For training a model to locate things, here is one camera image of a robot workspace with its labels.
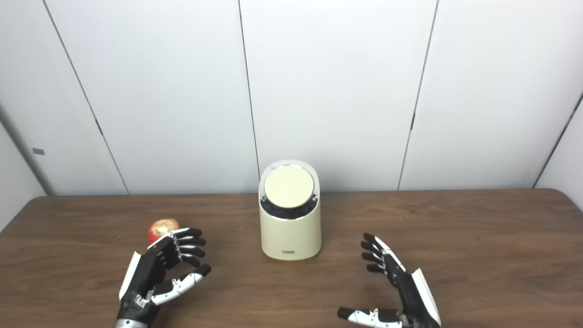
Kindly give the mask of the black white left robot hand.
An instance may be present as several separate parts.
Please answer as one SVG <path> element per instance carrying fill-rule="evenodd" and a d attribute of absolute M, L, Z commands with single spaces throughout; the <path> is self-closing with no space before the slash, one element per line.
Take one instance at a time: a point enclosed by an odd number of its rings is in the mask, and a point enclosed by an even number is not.
<path fill-rule="evenodd" d="M 200 263 L 206 241 L 202 230 L 165 233 L 143 254 L 133 253 L 119 290 L 117 328 L 149 328 L 165 304 L 202 282 L 212 268 Z"/>

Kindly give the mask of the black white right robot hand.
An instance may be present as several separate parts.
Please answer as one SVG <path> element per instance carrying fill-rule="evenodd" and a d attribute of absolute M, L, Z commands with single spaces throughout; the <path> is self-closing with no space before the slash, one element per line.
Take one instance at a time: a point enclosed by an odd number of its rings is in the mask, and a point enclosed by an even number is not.
<path fill-rule="evenodd" d="M 391 247 L 379 237 L 363 233 L 362 259 L 369 272 L 383 274 L 398 291 L 402 309 L 354 309 L 340 307 L 338 318 L 368 328 L 440 328 L 442 321 L 435 299 L 420 268 L 406 270 Z"/>

